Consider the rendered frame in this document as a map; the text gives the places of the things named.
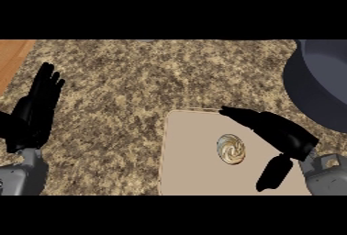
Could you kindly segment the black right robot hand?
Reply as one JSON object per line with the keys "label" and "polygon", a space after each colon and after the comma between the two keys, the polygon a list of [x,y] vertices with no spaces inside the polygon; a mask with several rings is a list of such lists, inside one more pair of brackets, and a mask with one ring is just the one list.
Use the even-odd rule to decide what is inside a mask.
{"label": "black right robot hand", "polygon": [[316,148],[319,139],[291,120],[272,112],[222,106],[223,116],[231,117],[281,151],[263,170],[256,182],[256,190],[276,189],[293,168],[293,159],[304,161]]}

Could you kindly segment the beige tray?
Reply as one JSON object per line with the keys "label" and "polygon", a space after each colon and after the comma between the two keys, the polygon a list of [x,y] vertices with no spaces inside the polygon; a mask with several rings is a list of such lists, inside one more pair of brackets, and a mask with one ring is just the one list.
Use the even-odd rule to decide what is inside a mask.
{"label": "beige tray", "polygon": [[[245,159],[232,165],[217,153],[225,134],[245,144]],[[306,179],[294,165],[275,189],[256,190],[256,182],[279,150],[229,117],[213,112],[175,110],[166,119],[160,188],[163,195],[297,195],[306,196]]]}

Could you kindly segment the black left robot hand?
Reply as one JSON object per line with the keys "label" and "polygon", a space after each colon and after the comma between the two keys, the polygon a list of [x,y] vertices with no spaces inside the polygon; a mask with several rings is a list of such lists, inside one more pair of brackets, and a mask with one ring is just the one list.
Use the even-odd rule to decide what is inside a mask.
{"label": "black left robot hand", "polygon": [[28,95],[19,99],[12,113],[0,111],[0,139],[6,140],[8,153],[39,149],[48,142],[64,84],[55,65],[45,62]]}

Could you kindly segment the dark grey pot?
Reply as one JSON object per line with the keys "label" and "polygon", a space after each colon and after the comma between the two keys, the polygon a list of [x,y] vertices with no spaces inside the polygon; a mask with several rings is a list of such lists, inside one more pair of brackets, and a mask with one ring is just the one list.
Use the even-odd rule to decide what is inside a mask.
{"label": "dark grey pot", "polygon": [[324,127],[347,133],[347,39],[297,39],[282,72],[294,105]]}

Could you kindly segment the swirl-frosted cupcake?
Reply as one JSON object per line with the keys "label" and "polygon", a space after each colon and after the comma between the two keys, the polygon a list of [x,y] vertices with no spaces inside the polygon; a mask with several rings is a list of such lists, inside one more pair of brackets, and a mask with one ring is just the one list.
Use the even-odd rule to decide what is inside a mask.
{"label": "swirl-frosted cupcake", "polygon": [[245,145],[234,134],[225,134],[217,141],[217,153],[228,164],[240,164],[245,158]]}

